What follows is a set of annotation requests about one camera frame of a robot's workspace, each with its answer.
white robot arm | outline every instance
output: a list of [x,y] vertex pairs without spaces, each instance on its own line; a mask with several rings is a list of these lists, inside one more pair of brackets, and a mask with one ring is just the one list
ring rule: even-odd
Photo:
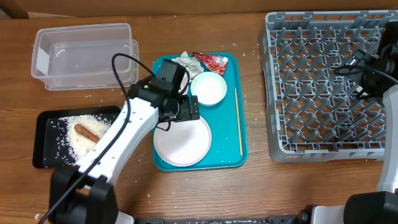
[[[107,183],[113,186],[116,185],[122,168],[131,157],[139,142],[149,131],[155,128],[159,120],[159,109],[151,106],[150,102],[140,98],[130,99],[129,101],[131,104],[129,123],[124,128],[122,135],[120,135],[118,140],[101,159],[101,162],[88,173],[90,177],[95,179],[105,176]],[[84,173],[93,160],[99,156],[113,139],[123,125],[126,113],[127,103],[124,104],[120,115],[97,145],[85,157],[76,162],[75,165],[79,167],[79,172]]]
[[[398,146],[398,85],[392,86],[383,94],[382,102],[386,110],[386,146],[384,165],[377,191],[395,193],[398,189],[398,150],[396,149]],[[316,206],[312,210],[311,223],[345,224],[344,212],[344,205]]]
[[[152,74],[130,86],[126,93],[114,67],[114,59],[124,56],[136,61]],[[120,212],[114,186],[119,174],[142,138],[159,122],[199,119],[198,98],[190,99],[180,85],[185,67],[165,59],[155,76],[138,60],[124,54],[112,58],[113,70],[125,94],[126,102],[116,121],[97,145],[72,169],[58,169],[51,178],[50,209],[47,218],[61,224],[132,224],[134,218]],[[90,190],[88,195],[79,191]]]

gray dish rack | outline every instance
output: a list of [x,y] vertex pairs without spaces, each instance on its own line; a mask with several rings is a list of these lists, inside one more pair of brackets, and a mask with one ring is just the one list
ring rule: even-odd
[[259,34],[269,154],[276,162],[384,158],[385,111],[334,75],[353,51],[376,54],[398,11],[271,12]]

black tray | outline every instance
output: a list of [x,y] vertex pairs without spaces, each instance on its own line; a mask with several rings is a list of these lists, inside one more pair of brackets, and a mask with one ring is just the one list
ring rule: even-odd
[[[118,117],[120,108],[118,106],[100,106],[94,108],[80,108],[70,110],[44,111],[37,117],[35,144],[33,149],[33,166],[41,168],[52,168],[70,165],[75,160],[69,155],[69,146],[60,146],[56,138],[61,134],[67,133],[67,124],[59,118],[79,115],[98,115],[102,119],[106,118],[111,123]],[[58,124],[59,128],[52,128],[53,124]]]

chopstick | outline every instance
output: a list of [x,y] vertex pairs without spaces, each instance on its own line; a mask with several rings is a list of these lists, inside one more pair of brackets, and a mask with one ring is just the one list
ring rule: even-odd
[[239,118],[238,95],[236,93],[236,88],[235,88],[235,102],[236,102],[236,115],[238,116],[239,146],[241,149],[241,156],[243,156],[242,137],[241,137],[241,122],[240,122],[240,118]]

white dish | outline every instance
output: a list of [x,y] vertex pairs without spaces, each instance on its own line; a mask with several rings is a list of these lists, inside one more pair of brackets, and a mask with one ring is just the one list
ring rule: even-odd
[[198,96],[200,104],[213,106],[220,102],[226,94],[227,87],[224,78],[214,72],[203,72],[191,83],[192,95]]
[[[167,126],[167,123],[159,124],[164,129]],[[156,152],[173,166],[196,164],[205,157],[210,145],[210,127],[202,117],[196,121],[172,122],[169,131],[157,128],[154,133]]]

